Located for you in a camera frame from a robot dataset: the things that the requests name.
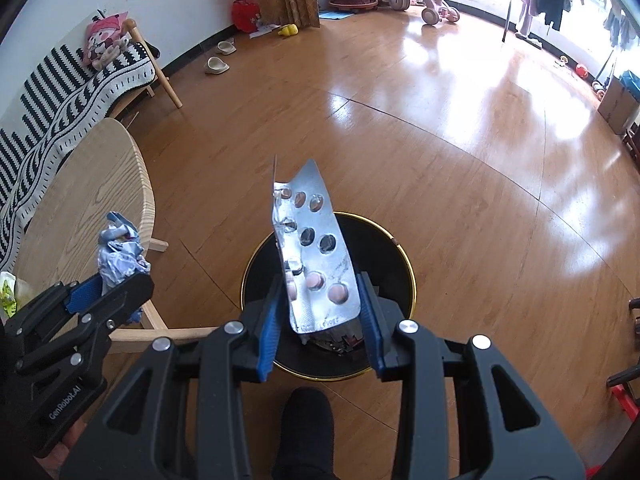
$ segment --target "striped blanket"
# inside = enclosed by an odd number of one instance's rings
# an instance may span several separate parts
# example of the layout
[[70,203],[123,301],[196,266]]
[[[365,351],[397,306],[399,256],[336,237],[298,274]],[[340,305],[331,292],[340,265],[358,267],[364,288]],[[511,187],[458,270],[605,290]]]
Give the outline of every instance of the striped blanket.
[[0,270],[13,269],[33,213],[82,136],[155,77],[139,43],[98,73],[80,63],[77,46],[53,48],[0,119]]

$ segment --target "wooden chair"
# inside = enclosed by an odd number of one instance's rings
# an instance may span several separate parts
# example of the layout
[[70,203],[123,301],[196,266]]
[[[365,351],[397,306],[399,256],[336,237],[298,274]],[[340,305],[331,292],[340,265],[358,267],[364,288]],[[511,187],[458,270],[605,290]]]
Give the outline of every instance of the wooden chair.
[[[132,20],[131,18],[127,18],[124,21],[122,28],[125,32],[128,32],[131,35],[131,39],[134,42],[141,43],[145,47],[146,53],[148,54],[149,59],[151,60],[151,63],[154,66],[154,69],[156,69],[156,80],[160,82],[164,90],[167,92],[167,94],[171,98],[171,101],[174,102],[175,107],[182,108],[182,102],[180,101],[180,98],[175,93],[174,88],[170,85],[169,78],[165,76],[164,73],[162,72],[162,69],[158,65],[156,58],[151,54],[151,51],[149,50],[149,46],[148,44],[146,44],[146,41],[142,37],[142,34],[140,34],[140,30],[138,29],[138,24],[135,22],[135,20]],[[138,97],[144,91],[146,91],[149,94],[149,97],[153,97],[154,95],[156,95],[153,89],[151,88],[151,85],[147,85],[143,88],[138,88],[136,90],[127,92],[118,100],[116,105],[113,107],[113,110],[109,114],[109,117],[114,117],[114,118],[117,117],[124,110],[124,108],[126,108],[132,103],[133,99]]]

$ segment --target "stuffed toy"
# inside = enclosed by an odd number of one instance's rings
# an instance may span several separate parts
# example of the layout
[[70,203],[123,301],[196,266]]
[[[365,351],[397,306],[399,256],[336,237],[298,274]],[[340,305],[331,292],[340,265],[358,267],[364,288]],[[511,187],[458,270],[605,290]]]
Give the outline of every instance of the stuffed toy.
[[129,40],[123,38],[122,31],[122,24],[126,19],[127,13],[123,12],[93,22],[87,27],[86,46],[82,58],[85,65],[102,70],[127,49]]

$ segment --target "gold rim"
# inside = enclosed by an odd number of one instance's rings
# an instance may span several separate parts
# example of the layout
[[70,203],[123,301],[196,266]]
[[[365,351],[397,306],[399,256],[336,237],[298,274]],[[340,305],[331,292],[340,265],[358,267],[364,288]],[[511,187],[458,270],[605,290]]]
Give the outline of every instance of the gold rim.
[[[411,262],[409,261],[409,257],[404,252],[404,249],[402,248],[402,245],[400,245],[398,243],[398,241],[394,238],[394,236],[389,231],[387,231],[381,225],[376,224],[373,220],[370,220],[369,218],[365,218],[364,216],[356,215],[354,213],[347,213],[347,212],[342,212],[342,211],[335,211],[334,213],[337,214],[337,215],[350,216],[352,218],[357,218],[358,220],[362,220],[363,222],[366,222],[368,224],[373,225],[373,227],[379,229],[379,231],[384,233],[394,243],[396,248],[398,248],[398,250],[400,251],[400,254],[402,255],[402,259],[404,260],[404,265],[406,267],[406,270],[409,272],[409,276],[411,277],[412,298],[411,298],[411,309],[409,310],[409,319],[411,319],[414,316],[414,312],[415,312],[415,301],[416,301],[416,296],[417,296],[417,285],[415,284],[414,268],[411,266]],[[240,310],[244,310],[244,284],[246,283],[246,277],[247,277],[247,274],[249,273],[249,267],[251,267],[251,264],[254,262],[255,255],[262,248],[262,246],[266,243],[266,241],[271,237],[272,234],[273,234],[273,232],[269,233],[268,235],[266,235],[263,238],[263,240],[255,248],[254,253],[249,258],[249,262],[246,264],[246,267],[244,269],[244,274],[242,275],[242,284],[240,286]],[[366,372],[371,370],[371,367],[367,367],[367,368],[364,368],[364,370],[360,370],[359,372],[356,372],[356,373],[351,374],[351,375],[342,376],[342,377],[320,379],[320,378],[317,378],[317,377],[306,376],[306,375],[300,374],[298,372],[295,372],[293,370],[290,370],[289,368],[287,368],[286,366],[281,365],[279,362],[277,362],[275,360],[274,360],[274,364],[278,368],[280,368],[281,370],[284,370],[284,371],[290,373],[291,375],[294,375],[294,376],[299,377],[301,379],[306,379],[307,381],[316,381],[316,382],[319,382],[319,383],[335,383],[337,381],[345,381],[347,379],[352,379],[352,378],[357,377],[359,375],[365,374]]]

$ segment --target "red toy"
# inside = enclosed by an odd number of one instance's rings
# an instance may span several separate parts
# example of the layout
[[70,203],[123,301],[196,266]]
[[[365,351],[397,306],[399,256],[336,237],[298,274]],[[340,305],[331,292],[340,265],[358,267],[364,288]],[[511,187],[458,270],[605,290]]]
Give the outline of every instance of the red toy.
[[576,65],[575,73],[577,73],[577,75],[579,75],[583,79],[589,75],[587,67],[585,67],[583,64]]
[[258,0],[234,1],[233,5],[231,5],[231,20],[243,32],[255,32],[258,30],[257,22],[260,20]]

